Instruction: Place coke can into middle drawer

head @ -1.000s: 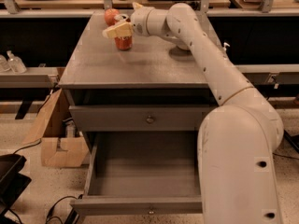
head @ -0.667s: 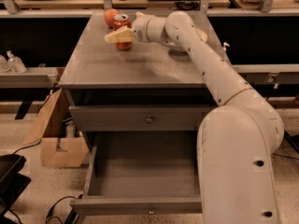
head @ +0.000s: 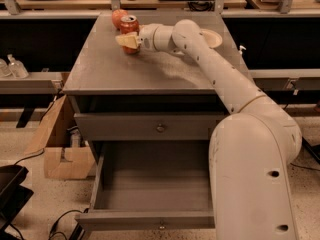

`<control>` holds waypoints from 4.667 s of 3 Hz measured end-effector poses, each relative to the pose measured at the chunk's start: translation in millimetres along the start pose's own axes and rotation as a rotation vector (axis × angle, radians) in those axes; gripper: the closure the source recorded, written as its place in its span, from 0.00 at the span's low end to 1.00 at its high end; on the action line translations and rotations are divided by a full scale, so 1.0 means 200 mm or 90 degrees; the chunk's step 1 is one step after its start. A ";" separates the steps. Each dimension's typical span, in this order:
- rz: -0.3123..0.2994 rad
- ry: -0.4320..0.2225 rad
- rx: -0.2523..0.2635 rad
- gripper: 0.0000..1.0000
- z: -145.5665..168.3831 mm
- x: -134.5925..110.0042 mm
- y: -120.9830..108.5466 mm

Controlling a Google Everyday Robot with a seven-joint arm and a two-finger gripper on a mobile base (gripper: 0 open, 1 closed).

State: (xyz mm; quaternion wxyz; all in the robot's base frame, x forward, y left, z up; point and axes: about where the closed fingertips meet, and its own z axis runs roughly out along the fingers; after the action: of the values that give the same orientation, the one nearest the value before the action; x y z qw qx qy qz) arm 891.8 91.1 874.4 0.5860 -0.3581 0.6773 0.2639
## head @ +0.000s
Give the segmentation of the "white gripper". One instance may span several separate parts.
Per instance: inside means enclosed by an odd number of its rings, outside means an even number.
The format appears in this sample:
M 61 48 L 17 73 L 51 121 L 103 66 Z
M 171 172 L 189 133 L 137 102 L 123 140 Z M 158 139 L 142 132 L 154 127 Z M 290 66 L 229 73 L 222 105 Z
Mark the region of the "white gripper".
M 129 32 L 115 37 L 123 47 L 137 49 L 140 45 L 152 52 L 171 52 L 176 48 L 172 38 L 173 27 L 162 24 L 144 25 L 139 32 Z

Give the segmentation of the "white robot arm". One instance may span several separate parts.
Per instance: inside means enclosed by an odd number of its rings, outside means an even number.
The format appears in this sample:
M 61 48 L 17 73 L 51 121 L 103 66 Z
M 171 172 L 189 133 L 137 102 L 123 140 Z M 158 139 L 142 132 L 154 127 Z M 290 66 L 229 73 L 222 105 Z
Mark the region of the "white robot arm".
M 230 115 L 211 135 L 209 173 L 217 240 L 299 240 L 287 165 L 300 152 L 299 125 L 216 48 L 220 34 L 185 19 L 144 25 L 119 45 L 190 56 Z

